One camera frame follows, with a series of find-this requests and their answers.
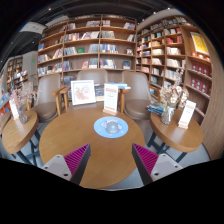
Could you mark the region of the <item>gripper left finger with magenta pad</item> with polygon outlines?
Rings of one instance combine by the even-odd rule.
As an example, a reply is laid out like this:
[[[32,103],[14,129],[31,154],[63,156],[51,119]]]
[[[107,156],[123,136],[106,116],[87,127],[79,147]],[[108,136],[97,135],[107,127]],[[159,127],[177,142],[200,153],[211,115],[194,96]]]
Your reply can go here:
[[[55,155],[42,167],[42,169],[79,185],[90,154],[90,145],[86,144],[65,156]]]

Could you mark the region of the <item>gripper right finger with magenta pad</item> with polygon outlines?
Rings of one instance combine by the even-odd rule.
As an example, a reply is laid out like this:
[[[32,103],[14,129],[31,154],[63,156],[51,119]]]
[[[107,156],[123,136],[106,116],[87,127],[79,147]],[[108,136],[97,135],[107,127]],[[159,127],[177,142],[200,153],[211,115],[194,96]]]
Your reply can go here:
[[[182,169],[168,155],[157,155],[135,143],[132,144],[132,155],[144,185],[148,185]]]

